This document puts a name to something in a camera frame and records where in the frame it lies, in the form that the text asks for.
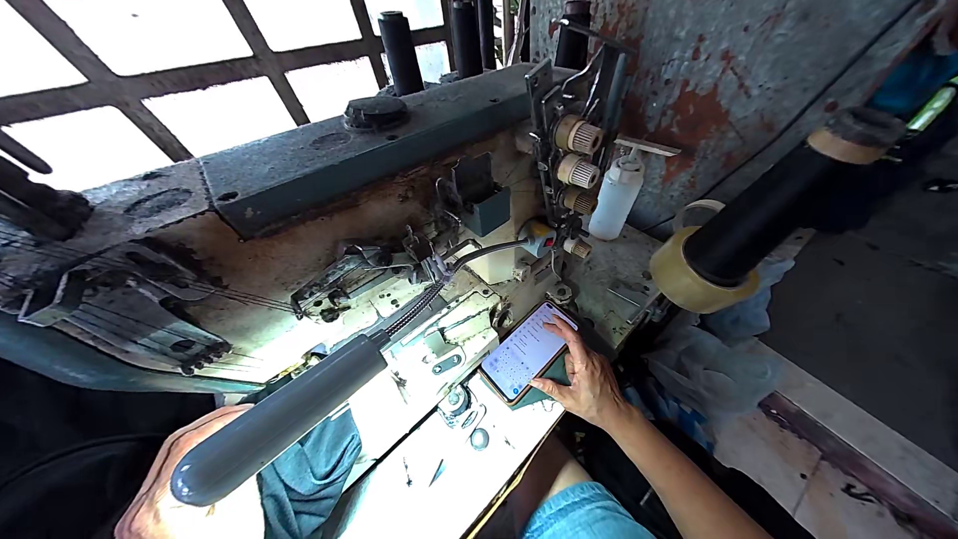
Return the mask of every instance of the smartphone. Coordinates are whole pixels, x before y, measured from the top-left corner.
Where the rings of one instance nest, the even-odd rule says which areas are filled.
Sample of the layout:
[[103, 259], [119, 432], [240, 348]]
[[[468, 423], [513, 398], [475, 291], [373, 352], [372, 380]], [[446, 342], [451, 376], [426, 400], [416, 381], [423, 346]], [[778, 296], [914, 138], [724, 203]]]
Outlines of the smartphone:
[[482, 377], [506, 404], [517, 403], [529, 391], [529, 381], [541, 376], [566, 349], [562, 337], [542, 327], [553, 321], [553, 315], [579, 329], [562, 309], [543, 301], [479, 365]]

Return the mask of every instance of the tile floor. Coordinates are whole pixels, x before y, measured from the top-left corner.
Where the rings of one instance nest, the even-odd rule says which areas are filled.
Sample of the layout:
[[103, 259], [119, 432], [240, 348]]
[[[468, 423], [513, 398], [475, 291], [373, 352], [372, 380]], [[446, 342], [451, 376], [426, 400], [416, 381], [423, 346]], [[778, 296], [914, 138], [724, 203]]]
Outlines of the tile floor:
[[818, 539], [921, 537], [896, 523], [887, 507], [814, 446], [760, 410], [722, 425], [716, 439], [718, 460], [764, 487]]

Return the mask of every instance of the phone case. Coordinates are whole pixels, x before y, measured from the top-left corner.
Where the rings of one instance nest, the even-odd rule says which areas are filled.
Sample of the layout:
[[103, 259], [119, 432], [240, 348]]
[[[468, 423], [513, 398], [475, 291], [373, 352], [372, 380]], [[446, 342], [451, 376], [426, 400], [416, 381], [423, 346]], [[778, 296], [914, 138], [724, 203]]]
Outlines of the phone case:
[[[529, 314], [527, 314], [524, 318], [522, 318], [521, 321], [519, 321], [519, 323], [515, 325], [515, 327], [513, 328], [513, 331], [515, 330], [515, 328], [521, 327], [522, 324], [525, 323], [526, 319], [528, 319], [529, 316], [531, 316], [544, 303], [551, 303], [554, 307], [556, 307], [557, 310], [562, 311], [564, 315], [568, 316], [570, 319], [573, 319], [573, 320], [575, 319], [574, 317], [569, 316], [569, 314], [565, 312], [564, 309], [562, 309], [560, 306], [556, 305], [555, 303], [552, 303], [551, 301], [548, 301], [548, 300], [543, 300], [539, 302], [538, 304], [536, 304], [536, 306], [531, 311], [529, 311]], [[556, 354], [556, 356], [553, 359], [549, 360], [549, 362], [546, 364], [545, 370], [542, 371], [542, 374], [540, 375], [540, 377], [548, 378], [550, 380], [555, 380], [556, 382], [559, 382], [560, 384], [564, 384], [568, 386], [569, 377], [565, 371], [565, 355], [568, 353], [569, 353], [568, 346], [562, 346], [562, 348], [559, 349], [559, 352]], [[541, 390], [535, 387], [526, 386], [514, 400], [510, 401], [505, 396], [503, 396], [502, 392], [496, 387], [495, 383], [489, 379], [489, 376], [486, 374], [486, 371], [482, 368], [481, 363], [479, 366], [479, 375], [482, 377], [483, 383], [486, 384], [486, 386], [489, 389], [491, 389], [493, 393], [498, 395], [499, 398], [502, 399], [504, 403], [506, 403], [506, 406], [508, 406], [509, 408], [513, 410], [517, 410], [524, 406], [531, 405], [532, 403], [536, 403], [538, 401], [551, 398], [549, 397], [549, 395], [546, 395]]]

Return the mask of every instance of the green phone case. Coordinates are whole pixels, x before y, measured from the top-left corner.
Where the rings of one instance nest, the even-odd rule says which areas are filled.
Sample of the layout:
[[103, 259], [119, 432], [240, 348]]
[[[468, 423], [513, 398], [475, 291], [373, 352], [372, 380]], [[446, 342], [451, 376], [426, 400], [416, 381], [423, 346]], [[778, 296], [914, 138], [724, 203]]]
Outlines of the green phone case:
[[[557, 357], [556, 360], [552, 362], [551, 365], [549, 365], [549, 368], [547, 368], [546, 371], [542, 373], [542, 378], [555, 380], [559, 384], [568, 386], [569, 375], [566, 374], [565, 372], [565, 356], [568, 353], [569, 353], [568, 350], [565, 350], [564, 352], [562, 352], [562, 354], [559, 357]], [[486, 386], [490, 385], [489, 381], [486, 380], [486, 378], [483, 378], [482, 381], [486, 384]], [[492, 389], [493, 391], [496, 391], [495, 387], [490, 387], [490, 389]], [[529, 387], [529, 390], [526, 391], [526, 394], [522, 395], [522, 398], [516, 401], [515, 404], [506, 405], [506, 406], [508, 406], [512, 410], [518, 410], [524, 406], [529, 406], [533, 403], [544, 401], [546, 399], [551, 400], [552, 397], [550, 397], [549, 395], [546, 395], [545, 393], [543, 393], [542, 391], [540, 391], [539, 389], [535, 387]]]

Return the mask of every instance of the white plastic bottle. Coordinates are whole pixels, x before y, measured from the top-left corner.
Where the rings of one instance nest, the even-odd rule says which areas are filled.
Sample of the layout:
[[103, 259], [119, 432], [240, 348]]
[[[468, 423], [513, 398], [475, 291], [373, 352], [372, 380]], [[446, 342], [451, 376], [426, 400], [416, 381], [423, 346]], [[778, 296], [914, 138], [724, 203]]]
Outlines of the white plastic bottle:
[[599, 206], [589, 221], [589, 234], [600, 240], [619, 237], [628, 212], [642, 189], [645, 172], [638, 149], [612, 161], [599, 189]]

